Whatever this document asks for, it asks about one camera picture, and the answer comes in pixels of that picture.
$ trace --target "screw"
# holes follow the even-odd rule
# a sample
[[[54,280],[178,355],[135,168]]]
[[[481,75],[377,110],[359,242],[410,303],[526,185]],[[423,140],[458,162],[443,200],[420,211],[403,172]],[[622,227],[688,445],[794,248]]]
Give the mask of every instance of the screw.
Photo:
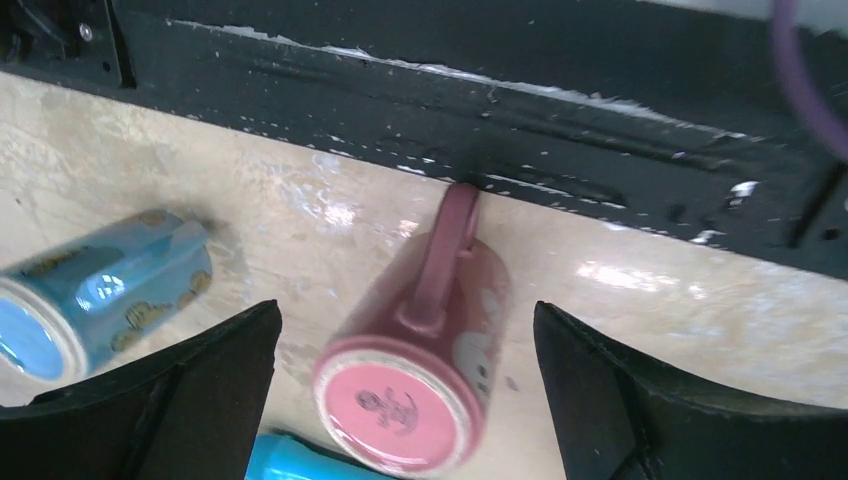
[[[80,23],[80,37],[86,42],[90,42],[94,38],[94,32],[91,31],[88,24]]]

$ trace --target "pink mug handle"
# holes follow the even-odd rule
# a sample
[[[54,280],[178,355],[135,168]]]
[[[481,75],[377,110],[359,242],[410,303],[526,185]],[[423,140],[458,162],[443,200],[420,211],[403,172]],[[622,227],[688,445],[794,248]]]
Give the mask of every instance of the pink mug handle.
[[[479,217],[480,192],[472,185],[448,187],[424,253],[424,261],[398,317],[407,327],[436,335],[453,287],[456,264],[471,253]]]

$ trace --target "black metal frame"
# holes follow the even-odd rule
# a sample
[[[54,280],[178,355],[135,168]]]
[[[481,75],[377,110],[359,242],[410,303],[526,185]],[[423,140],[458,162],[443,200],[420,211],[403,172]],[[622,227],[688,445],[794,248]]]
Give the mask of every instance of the black metal frame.
[[[0,68],[848,278],[845,168],[786,105],[765,22],[629,0],[125,0],[112,12],[120,88],[75,69],[85,53]],[[844,115],[846,41],[802,37]],[[745,182],[750,196],[734,191]]]

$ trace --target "beige countertop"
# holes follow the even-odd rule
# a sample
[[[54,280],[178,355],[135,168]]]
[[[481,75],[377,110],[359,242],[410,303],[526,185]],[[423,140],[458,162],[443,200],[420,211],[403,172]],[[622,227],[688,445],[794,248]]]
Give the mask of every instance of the beige countertop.
[[[210,292],[120,360],[276,298],[285,323],[263,424],[318,442],[330,440],[312,361],[432,222],[445,185],[0,74],[0,264],[150,207],[213,221]],[[515,309],[484,443],[452,479],[564,478],[533,346],[537,300],[711,380],[848,408],[844,282],[508,196],[484,195],[478,236],[506,261]],[[35,393],[9,369],[0,380],[0,404]]]

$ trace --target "cyan object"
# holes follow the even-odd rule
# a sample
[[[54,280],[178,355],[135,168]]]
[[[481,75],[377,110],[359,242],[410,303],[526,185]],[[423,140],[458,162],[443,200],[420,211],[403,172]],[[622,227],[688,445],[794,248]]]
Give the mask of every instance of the cyan object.
[[[310,450],[288,435],[256,438],[245,480],[389,480]]]
[[[150,210],[0,271],[0,358],[45,382],[84,378],[209,287],[208,237]]]

